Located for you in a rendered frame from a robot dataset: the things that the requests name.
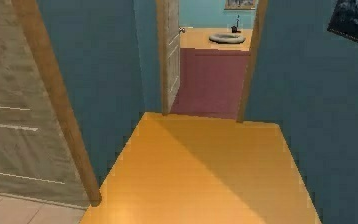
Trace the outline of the dark red cabinet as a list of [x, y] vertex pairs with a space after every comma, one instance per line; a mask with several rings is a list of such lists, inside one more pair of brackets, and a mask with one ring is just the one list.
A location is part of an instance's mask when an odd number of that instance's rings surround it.
[[240, 44], [209, 40], [227, 28], [191, 28], [181, 35], [181, 83], [171, 113], [223, 119], [237, 118], [252, 29], [241, 29]]

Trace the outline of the black sink faucet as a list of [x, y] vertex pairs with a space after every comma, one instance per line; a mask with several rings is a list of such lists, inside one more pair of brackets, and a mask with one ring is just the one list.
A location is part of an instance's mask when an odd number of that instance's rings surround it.
[[231, 27], [232, 33], [241, 33], [239, 30], [240, 15], [237, 15], [236, 24]]

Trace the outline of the pale wooden room door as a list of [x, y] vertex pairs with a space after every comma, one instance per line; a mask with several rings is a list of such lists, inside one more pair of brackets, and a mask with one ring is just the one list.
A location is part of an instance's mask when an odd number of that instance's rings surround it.
[[10, 0], [0, 0], [0, 194], [89, 206]]

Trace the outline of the small framed wall picture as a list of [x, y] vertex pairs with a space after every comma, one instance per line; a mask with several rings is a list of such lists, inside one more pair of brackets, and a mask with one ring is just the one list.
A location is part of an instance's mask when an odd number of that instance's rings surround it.
[[253, 10], [257, 0], [225, 0], [225, 10]]

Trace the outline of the dark framed wall picture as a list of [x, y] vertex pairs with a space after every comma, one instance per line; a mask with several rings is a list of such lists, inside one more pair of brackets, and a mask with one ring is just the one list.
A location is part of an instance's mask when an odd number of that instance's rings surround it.
[[358, 0], [337, 0], [327, 30], [358, 43]]

